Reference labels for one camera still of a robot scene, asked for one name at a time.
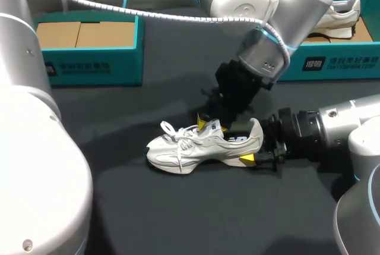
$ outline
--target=cable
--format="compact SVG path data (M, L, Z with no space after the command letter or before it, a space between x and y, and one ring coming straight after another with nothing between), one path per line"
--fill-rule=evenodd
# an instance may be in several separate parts
M115 7L112 5L100 4L98 2L86 1L86 0L69 0L76 4L80 4L85 7L93 8L95 10L106 10L106 11L114 11L128 15L137 15L142 18L158 18L163 20L172 20L172 21L185 21L192 23L253 23L257 24L258 27L264 28L270 35L272 35L278 44L281 47L281 51L284 58L284 67L281 71L285 71L290 65L290 55L287 50L287 46L283 42L281 36L277 33L277 31L270 26L268 23L263 24L262 20L258 20L256 18L248 18L248 17L190 17L190 16L182 16L182 15L171 15L171 14L162 14L156 12L147 12L140 10L131 10L129 8Z

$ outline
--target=sneaker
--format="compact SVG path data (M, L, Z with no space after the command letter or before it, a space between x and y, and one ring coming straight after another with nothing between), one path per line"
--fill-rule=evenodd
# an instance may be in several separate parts
M219 120L206 123L202 130L193 125L178 131L163 121L161 127L165 134L147 145L148 161L174 174L190 174L209 159L235 167L255 166L253 154L260 150L264 135L257 119L252 118L250 122L252 130L247 137L225 140Z
M349 39L360 16L360 0L334 1L311 35Z

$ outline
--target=black table surface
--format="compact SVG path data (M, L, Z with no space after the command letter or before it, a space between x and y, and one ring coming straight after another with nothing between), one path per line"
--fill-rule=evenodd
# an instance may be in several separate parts
M278 173L206 163L174 176L146 164L145 145L162 134L162 120L176 128L195 123L201 88L216 84L215 70L235 57L240 39L218 26L148 20L142 87L54 90L93 173L87 254L339 254L333 212L351 184L345 154L323 165L287 162ZM252 106L257 118L288 106L316 109L379 93L379 84L279 83Z

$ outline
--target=shoe tongue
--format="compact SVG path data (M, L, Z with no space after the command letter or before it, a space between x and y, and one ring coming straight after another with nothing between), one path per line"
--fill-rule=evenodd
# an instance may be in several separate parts
M202 129L199 131L198 136L203 138L212 134L223 137L224 134L221 130L220 121L218 119L206 122Z

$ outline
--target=cardboard box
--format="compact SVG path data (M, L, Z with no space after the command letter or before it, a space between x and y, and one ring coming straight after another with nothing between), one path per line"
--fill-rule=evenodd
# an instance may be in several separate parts
M360 1L362 14L354 36L307 38L280 81L380 78L380 0Z
M54 13L35 20L52 86L139 86L144 24L106 11Z

